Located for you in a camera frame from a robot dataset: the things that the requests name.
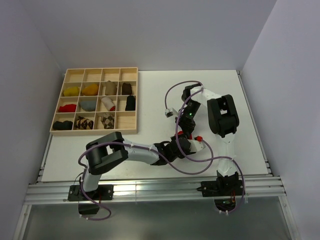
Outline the red Santa sock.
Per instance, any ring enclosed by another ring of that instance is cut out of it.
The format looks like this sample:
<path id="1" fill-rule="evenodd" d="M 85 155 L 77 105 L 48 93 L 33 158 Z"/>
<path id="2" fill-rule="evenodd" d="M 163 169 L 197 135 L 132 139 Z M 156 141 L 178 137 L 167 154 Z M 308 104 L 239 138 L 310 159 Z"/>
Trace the red Santa sock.
<path id="1" fill-rule="evenodd" d="M 192 137 L 191 134 L 190 134 L 190 135 L 187 135 L 187 134 L 184 133 L 182 130 L 180 130 L 177 134 L 178 134 L 179 137 L 180 137 L 180 136 L 184 136 L 184 137 L 186 137 L 188 140 L 192 140 L 192 139 L 193 139 L 193 137 Z"/>

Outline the brown argyle sock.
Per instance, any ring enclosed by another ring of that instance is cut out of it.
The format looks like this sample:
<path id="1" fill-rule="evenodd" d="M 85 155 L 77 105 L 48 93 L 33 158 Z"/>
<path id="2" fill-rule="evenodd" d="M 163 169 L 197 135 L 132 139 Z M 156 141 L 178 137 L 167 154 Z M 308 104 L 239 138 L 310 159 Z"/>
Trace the brown argyle sock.
<path id="1" fill-rule="evenodd" d="M 115 118 L 110 113 L 107 113 L 107 112 L 104 113 L 100 117 L 100 122 L 101 122 L 104 129 L 114 129 L 114 127 L 115 127 Z"/>

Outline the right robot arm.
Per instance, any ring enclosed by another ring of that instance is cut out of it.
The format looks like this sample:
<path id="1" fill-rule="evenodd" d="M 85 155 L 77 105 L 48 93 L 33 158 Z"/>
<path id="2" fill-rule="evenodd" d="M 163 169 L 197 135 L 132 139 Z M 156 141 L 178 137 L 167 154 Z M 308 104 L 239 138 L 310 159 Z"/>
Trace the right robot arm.
<path id="1" fill-rule="evenodd" d="M 188 137 L 196 126 L 194 116 L 201 105 L 207 109 L 208 124 L 218 142 L 218 166 L 215 192 L 227 195 L 240 184 L 235 158 L 234 140 L 240 124 L 234 99 L 203 88 L 200 83 L 186 86 L 181 99 L 183 106 L 176 124 Z"/>

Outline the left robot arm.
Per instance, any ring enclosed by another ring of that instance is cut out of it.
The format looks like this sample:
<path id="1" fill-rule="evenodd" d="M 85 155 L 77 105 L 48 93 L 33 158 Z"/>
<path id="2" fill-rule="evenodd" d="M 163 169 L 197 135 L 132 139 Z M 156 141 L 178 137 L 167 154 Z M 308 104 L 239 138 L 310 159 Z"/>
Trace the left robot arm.
<path id="1" fill-rule="evenodd" d="M 87 160 L 83 166 L 85 173 L 80 181 L 79 194 L 86 200 L 91 200 L 98 193 L 101 176 L 124 161 L 142 162 L 151 166 L 164 166 L 177 158 L 195 154 L 198 151 L 195 141 L 183 134 L 170 141 L 162 141 L 151 145 L 139 145 L 123 138 L 119 131 L 112 132 L 86 145 L 86 151 L 81 155 Z"/>

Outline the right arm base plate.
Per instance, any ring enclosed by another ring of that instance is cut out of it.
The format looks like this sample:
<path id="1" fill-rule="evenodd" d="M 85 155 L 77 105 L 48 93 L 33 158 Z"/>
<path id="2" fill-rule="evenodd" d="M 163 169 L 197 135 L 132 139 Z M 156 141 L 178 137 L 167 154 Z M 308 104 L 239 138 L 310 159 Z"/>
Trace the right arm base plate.
<path id="1" fill-rule="evenodd" d="M 202 193 L 203 197 L 231 197 L 243 194 L 243 184 L 241 180 L 234 182 L 224 182 L 222 180 L 202 181 L 200 187 L 196 189 Z"/>

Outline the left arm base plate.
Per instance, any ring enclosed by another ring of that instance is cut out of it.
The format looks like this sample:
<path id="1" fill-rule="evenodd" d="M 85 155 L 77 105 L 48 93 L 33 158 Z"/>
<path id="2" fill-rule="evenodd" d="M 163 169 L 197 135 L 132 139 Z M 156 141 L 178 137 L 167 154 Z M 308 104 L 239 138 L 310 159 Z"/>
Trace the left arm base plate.
<path id="1" fill-rule="evenodd" d="M 113 199 L 114 186 L 112 184 L 99 185 L 96 190 L 86 192 L 86 195 L 95 201 L 110 201 Z M 67 200 L 69 202 L 87 201 L 80 185 L 71 185 Z"/>

